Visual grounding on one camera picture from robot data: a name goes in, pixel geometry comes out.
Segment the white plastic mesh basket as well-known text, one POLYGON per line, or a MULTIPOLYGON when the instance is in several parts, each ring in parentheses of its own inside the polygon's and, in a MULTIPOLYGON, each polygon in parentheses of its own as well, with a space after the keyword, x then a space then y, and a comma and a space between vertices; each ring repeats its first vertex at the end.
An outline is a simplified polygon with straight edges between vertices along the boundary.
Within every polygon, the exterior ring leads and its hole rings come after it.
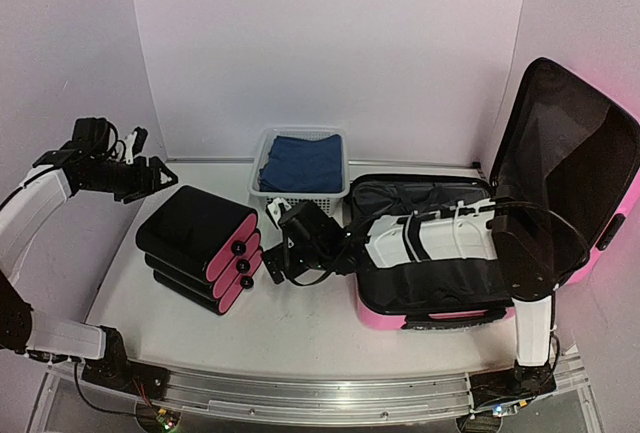
POLYGON ((249 192, 271 202, 315 202, 331 215, 349 191, 346 135, 336 128, 276 127, 263 132, 249 192))

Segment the blue item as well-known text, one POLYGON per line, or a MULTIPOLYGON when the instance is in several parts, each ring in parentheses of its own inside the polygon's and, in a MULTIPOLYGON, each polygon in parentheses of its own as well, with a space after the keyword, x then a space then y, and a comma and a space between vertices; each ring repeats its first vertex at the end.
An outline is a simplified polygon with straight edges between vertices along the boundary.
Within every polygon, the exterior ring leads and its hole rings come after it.
POLYGON ((259 170, 259 189, 283 193, 339 193, 343 189, 342 139, 277 136, 259 170))

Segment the black pink drawer organizer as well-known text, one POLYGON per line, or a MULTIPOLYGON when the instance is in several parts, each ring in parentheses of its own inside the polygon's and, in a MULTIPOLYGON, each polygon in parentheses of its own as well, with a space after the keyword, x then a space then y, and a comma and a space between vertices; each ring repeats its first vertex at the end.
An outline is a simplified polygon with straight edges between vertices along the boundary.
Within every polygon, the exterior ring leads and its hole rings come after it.
POLYGON ((139 227, 156 282, 222 316, 254 286, 263 249, 255 209, 183 186, 139 227))

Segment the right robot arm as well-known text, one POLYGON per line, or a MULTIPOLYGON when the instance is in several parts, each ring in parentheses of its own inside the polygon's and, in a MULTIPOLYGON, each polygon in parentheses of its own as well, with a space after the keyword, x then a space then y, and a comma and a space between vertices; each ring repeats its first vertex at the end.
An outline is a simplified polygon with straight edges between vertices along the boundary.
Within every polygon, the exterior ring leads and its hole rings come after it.
POLYGON ((380 329, 464 328, 513 314, 513 366, 475 374, 477 409, 552 391, 560 342, 555 293, 590 247, 562 216, 525 201, 459 202, 437 210, 361 216, 339 225, 318 205, 273 200, 282 240, 265 255, 275 283, 353 275, 362 322, 380 329))

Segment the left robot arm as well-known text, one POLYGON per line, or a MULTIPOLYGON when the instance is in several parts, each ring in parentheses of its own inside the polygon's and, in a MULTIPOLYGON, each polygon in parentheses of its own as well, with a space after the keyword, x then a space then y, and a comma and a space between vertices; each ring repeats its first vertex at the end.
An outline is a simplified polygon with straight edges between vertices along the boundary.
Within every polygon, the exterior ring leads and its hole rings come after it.
POLYGON ((83 381, 142 398, 163 398, 167 369, 130 359, 111 327, 59 319, 24 300, 15 283, 26 253, 44 223, 80 191, 107 193, 129 204, 178 182, 157 156, 142 156, 148 132, 125 137, 106 118, 79 118, 72 137, 32 165, 1 203, 1 347, 50 365, 81 365, 83 381))

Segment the pink hard-shell suitcase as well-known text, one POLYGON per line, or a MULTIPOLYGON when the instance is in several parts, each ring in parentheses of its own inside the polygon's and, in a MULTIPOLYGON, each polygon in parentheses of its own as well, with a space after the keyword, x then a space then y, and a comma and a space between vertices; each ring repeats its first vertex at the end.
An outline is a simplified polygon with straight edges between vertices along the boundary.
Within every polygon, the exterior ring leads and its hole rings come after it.
POLYGON ((357 315, 380 330, 504 318, 516 302, 585 278, 638 200, 638 120, 560 64, 536 59, 487 178, 353 181, 357 315))

